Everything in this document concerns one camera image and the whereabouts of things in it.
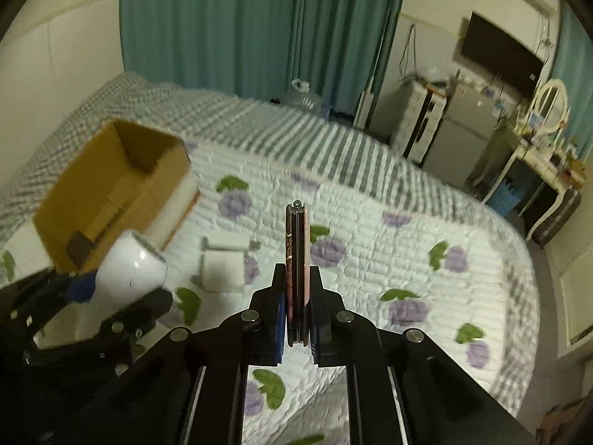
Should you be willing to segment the white cylindrical electric device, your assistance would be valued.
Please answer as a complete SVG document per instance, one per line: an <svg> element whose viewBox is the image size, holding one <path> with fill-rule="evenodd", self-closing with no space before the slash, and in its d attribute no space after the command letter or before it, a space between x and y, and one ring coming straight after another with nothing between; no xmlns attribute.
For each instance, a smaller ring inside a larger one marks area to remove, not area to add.
<svg viewBox="0 0 593 445"><path fill-rule="evenodd" d="M65 308L34 336L34 343L48 349L90 339L99 332L104 319L163 286L168 269L164 256L142 234L123 232L96 270L92 299L66 302Z"/></svg>

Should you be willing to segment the white wall charger plug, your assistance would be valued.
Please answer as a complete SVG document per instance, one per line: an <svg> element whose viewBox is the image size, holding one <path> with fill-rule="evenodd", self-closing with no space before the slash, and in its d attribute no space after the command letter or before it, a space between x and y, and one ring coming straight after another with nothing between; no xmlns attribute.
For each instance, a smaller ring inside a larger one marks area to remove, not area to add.
<svg viewBox="0 0 593 445"><path fill-rule="evenodd" d="M260 243L246 233L216 230L203 237L202 247L204 250L248 252L258 250Z"/></svg>

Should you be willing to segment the pink folding pocket tool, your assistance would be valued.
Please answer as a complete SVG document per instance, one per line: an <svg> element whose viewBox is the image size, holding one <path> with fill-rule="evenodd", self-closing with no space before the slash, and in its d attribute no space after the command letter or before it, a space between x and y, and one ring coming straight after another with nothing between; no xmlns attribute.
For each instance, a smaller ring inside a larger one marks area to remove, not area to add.
<svg viewBox="0 0 593 445"><path fill-rule="evenodd" d="M295 200L285 210L285 311L288 345L309 341L309 222L305 204Z"/></svg>

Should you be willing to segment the open cardboard box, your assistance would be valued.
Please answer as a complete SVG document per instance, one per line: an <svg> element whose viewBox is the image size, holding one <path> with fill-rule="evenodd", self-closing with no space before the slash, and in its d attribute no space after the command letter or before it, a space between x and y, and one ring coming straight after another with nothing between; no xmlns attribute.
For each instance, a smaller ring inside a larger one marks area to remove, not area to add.
<svg viewBox="0 0 593 445"><path fill-rule="evenodd" d="M190 170L182 139L117 119L63 171L33 217L56 270L99 267L124 231L145 232Z"/></svg>

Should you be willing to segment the blue plastic basket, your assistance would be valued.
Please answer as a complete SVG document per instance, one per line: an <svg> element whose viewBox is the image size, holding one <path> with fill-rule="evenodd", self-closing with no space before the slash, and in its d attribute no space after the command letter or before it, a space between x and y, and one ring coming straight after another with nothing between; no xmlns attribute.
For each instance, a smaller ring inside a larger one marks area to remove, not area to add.
<svg viewBox="0 0 593 445"><path fill-rule="evenodd" d="M525 188L511 180L506 180L497 187L487 202L487 206L505 217L524 199Z"/></svg>

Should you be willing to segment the white dressing table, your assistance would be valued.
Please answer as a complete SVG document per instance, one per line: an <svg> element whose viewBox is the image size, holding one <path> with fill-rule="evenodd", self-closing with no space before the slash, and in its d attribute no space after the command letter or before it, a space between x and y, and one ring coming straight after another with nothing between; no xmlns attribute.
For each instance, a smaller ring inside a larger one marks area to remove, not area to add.
<svg viewBox="0 0 593 445"><path fill-rule="evenodd" d="M515 162L522 162L533 174L538 176L541 183L537 190L532 192L525 206L521 208L521 212L519 213L520 216L523 216L533 205L545 186L553 189L556 193L555 201L540 216L540 218L533 223L527 233L526 240L532 240L534 235L538 232L538 229L553 216L556 216L553 224L547 227L547 232L543 237L544 240L547 238L552 239L552 229L560 229L562 227L560 221L565 222L564 217L570 218L566 211L559 211L563 206L565 197L568 194L575 197L584 182L575 180L571 173L562 171L552 162L551 157L547 157L543 151L539 151L536 147L522 137L516 135L513 131L505 130L504 137L501 139L504 144L507 147L510 147L513 151L511 152L511 156L508 157L507 163L504 164L504 167L498 173L497 178L494 179L494 183L491 184L487 194L481 199L481 202L483 205L487 205L487 203L494 197L494 194L497 193L498 187L500 187L501 183L506 179L506 175L511 170L511 167L513 167L513 164Z"/></svg>

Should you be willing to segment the white suitcase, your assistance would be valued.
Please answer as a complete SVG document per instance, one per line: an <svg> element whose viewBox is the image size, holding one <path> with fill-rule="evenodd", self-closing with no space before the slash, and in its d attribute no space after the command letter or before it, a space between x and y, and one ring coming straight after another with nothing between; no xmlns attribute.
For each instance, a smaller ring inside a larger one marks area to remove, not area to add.
<svg viewBox="0 0 593 445"><path fill-rule="evenodd" d="M433 85L411 80L378 103L370 132L398 157L420 165L438 129L447 103Z"/></svg>

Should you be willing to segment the grey mini fridge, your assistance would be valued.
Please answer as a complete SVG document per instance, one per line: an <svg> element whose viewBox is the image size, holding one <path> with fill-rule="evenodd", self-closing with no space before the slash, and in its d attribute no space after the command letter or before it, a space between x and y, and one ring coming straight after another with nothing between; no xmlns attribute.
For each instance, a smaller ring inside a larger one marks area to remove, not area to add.
<svg viewBox="0 0 593 445"><path fill-rule="evenodd" d="M450 99L421 168L461 189L497 126L494 101L461 83Z"/></svg>

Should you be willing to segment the teal curtain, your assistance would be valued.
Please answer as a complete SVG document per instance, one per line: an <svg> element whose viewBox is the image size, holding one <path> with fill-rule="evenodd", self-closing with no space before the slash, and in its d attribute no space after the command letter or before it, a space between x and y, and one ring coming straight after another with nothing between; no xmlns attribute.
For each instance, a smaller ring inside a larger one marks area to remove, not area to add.
<svg viewBox="0 0 593 445"><path fill-rule="evenodd" d="M120 0L124 67L243 98L308 82L332 111L378 89L402 0Z"/></svg>
<svg viewBox="0 0 593 445"><path fill-rule="evenodd" d="M593 44L574 11L561 6L561 26L552 75L566 86L570 116L565 131L575 140L577 154L586 160L592 151Z"/></svg>

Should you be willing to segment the white oval vanity mirror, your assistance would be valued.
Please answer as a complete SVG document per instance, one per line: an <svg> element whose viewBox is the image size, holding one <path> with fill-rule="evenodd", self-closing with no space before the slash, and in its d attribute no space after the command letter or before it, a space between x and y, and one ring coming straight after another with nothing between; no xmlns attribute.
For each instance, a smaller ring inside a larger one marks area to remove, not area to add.
<svg viewBox="0 0 593 445"><path fill-rule="evenodd" d="M527 112L518 117L516 130L521 136L549 135L566 126L569 116L566 85L552 78L536 91Z"/></svg>

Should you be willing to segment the black wall television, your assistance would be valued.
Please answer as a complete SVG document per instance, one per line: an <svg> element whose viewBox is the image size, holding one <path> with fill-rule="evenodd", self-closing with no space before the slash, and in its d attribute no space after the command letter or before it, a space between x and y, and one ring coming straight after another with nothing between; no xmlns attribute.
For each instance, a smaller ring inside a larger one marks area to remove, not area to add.
<svg viewBox="0 0 593 445"><path fill-rule="evenodd" d="M476 12L468 20L460 54L525 99L532 99L544 67L528 47Z"/></svg>

